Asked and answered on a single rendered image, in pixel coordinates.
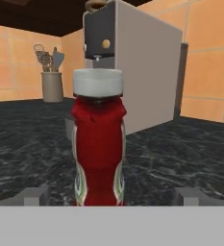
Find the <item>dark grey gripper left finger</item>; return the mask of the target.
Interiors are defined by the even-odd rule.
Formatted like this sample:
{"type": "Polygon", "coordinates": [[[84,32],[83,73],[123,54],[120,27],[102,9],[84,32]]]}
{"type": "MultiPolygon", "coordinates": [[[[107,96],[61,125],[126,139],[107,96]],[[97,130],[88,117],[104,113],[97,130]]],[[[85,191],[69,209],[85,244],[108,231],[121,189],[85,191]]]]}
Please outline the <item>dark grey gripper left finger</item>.
{"type": "Polygon", "coordinates": [[[17,195],[0,200],[0,206],[48,206],[50,204],[49,187],[47,185],[40,187],[26,187],[17,195]]]}

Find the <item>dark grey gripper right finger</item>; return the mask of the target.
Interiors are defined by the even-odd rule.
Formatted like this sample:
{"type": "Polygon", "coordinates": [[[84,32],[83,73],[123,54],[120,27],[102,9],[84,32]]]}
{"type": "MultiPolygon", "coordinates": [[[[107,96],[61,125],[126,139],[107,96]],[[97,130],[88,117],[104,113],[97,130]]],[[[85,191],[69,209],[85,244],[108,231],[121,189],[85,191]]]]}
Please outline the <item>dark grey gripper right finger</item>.
{"type": "Polygon", "coordinates": [[[176,187],[173,195],[174,206],[224,207],[224,201],[211,198],[194,187],[176,187]]]}

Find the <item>red condiment bottle white cap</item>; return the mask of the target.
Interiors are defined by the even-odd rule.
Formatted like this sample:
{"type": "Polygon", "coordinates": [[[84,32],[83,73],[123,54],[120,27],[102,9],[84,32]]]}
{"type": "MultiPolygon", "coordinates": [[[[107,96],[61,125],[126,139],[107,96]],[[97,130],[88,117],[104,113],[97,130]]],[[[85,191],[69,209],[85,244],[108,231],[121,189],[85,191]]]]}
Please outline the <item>red condiment bottle white cap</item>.
{"type": "Polygon", "coordinates": [[[122,72],[83,68],[73,71],[72,152],[77,206],[122,206],[125,181],[126,109],[122,72]]]}

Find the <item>beige utensil pot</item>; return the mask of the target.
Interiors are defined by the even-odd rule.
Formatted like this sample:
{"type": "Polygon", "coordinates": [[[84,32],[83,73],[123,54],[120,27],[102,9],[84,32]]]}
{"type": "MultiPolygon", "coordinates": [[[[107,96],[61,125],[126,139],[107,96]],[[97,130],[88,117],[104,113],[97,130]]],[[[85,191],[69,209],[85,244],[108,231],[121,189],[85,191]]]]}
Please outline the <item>beige utensil pot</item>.
{"type": "Polygon", "coordinates": [[[63,100],[62,73],[42,72],[42,97],[46,103],[59,103],[63,100]]]}

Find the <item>grey coffee machine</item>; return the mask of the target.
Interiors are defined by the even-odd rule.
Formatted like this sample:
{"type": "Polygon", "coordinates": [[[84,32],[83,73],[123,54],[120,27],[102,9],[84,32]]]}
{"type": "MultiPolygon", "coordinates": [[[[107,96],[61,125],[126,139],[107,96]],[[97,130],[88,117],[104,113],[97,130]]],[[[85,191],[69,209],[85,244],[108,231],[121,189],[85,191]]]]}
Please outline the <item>grey coffee machine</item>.
{"type": "Polygon", "coordinates": [[[111,0],[83,15],[84,67],[73,72],[73,94],[120,95],[126,133],[174,118],[182,31],[136,7],[111,0]]]}

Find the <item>grey spatula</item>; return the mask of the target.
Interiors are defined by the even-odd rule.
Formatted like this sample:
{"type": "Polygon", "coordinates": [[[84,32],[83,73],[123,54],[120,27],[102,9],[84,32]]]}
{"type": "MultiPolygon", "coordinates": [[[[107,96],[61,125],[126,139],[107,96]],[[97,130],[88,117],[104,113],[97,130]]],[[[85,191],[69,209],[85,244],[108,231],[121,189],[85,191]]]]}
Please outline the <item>grey spatula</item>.
{"type": "Polygon", "coordinates": [[[53,50],[53,55],[52,55],[52,59],[53,59],[53,71],[54,72],[58,72],[59,68],[64,60],[64,53],[60,53],[57,48],[54,48],[53,50]]]}

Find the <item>brown round object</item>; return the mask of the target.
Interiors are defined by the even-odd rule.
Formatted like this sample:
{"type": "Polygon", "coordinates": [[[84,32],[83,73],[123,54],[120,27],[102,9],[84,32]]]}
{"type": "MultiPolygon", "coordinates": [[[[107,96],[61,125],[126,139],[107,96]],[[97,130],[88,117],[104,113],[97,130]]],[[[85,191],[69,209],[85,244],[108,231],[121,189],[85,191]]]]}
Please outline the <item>brown round object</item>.
{"type": "Polygon", "coordinates": [[[86,10],[88,12],[95,12],[100,8],[107,5],[107,0],[87,0],[86,1],[86,10]]]}

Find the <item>dark wood wall cabinet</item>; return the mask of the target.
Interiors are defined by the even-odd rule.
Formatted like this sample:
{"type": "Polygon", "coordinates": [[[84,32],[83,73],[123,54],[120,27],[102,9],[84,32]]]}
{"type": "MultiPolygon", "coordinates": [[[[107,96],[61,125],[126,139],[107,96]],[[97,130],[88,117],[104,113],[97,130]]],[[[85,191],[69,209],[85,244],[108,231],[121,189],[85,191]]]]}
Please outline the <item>dark wood wall cabinet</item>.
{"type": "Polygon", "coordinates": [[[24,31],[64,37],[82,30],[87,55],[111,55],[114,48],[101,48],[101,41],[150,37],[161,22],[122,0],[110,1],[95,12],[85,9],[86,0],[31,0],[16,6],[0,0],[0,25],[24,31]]]}

